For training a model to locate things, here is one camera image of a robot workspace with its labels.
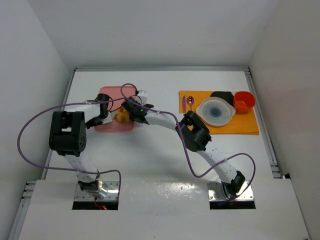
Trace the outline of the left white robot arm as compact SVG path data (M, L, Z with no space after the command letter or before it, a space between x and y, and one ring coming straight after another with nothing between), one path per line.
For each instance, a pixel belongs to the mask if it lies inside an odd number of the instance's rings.
M85 105L68 111L54 111L50 126L50 149L64 157L75 170L80 189L97 199L107 195L107 187L84 151L87 145L87 130L104 123L109 116L110 100L109 95L99 93Z

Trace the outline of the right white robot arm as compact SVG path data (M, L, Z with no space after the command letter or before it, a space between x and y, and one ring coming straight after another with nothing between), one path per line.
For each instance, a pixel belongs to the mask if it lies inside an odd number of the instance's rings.
M152 104L142 105L133 98L126 99L121 106L129 113L129 119L147 125L164 127L178 133L184 151L203 157L215 170L231 198L235 198L245 182L245 176L223 157L212 143L209 129L193 111L173 114L153 109Z

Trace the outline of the round bread roll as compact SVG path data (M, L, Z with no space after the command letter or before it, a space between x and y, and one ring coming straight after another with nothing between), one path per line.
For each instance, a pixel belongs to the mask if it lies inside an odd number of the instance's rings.
M123 107L120 107L115 115L114 115L114 119L121 124L125 124L125 123L129 123L131 122L130 120L130 113L125 110Z

